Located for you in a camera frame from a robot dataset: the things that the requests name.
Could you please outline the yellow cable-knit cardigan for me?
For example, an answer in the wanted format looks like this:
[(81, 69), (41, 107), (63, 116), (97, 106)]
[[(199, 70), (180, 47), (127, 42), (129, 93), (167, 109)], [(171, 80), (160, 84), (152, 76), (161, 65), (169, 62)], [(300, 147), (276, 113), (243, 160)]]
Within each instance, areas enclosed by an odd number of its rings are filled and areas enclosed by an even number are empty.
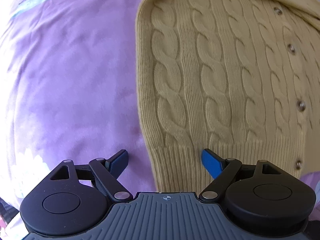
[(209, 148), (319, 171), (319, 0), (142, 0), (140, 126), (161, 192), (201, 192)]

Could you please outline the pink printed bed sheet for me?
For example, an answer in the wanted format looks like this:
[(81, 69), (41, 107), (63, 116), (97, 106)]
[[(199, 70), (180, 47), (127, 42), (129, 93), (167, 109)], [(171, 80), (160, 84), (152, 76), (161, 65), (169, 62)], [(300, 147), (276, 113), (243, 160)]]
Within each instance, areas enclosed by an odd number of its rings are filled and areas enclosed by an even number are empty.
[(158, 191), (140, 126), (142, 0), (1, 0), (1, 198), (19, 209), (59, 162), (124, 148), (121, 182)]

